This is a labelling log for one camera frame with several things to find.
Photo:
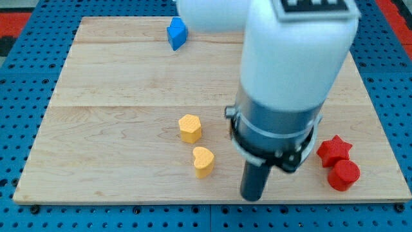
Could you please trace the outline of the grey metal wrist flange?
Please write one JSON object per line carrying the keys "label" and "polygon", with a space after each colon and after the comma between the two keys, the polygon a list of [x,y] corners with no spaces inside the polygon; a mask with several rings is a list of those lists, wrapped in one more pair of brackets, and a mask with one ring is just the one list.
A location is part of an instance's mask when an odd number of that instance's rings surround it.
{"label": "grey metal wrist flange", "polygon": [[314,148],[322,106],[280,110],[263,105],[240,86],[230,127],[245,169],[275,166],[286,173],[295,172]]}

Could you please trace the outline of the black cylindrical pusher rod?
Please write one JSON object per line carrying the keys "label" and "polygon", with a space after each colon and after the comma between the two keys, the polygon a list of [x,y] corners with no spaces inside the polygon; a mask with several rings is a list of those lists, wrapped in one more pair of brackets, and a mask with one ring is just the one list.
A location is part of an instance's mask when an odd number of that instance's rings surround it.
{"label": "black cylindrical pusher rod", "polygon": [[256,166],[245,162],[240,186],[240,194],[245,200],[254,202],[261,198],[271,169],[267,164]]}

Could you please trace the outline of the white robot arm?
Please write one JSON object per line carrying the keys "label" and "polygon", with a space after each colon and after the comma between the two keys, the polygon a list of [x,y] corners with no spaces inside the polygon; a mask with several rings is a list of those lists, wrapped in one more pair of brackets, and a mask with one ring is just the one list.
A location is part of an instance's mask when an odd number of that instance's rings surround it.
{"label": "white robot arm", "polygon": [[177,0],[176,8],[193,32],[244,35],[225,116],[245,158],[241,196],[259,200],[273,167],[293,173],[312,152],[361,14],[354,1]]}

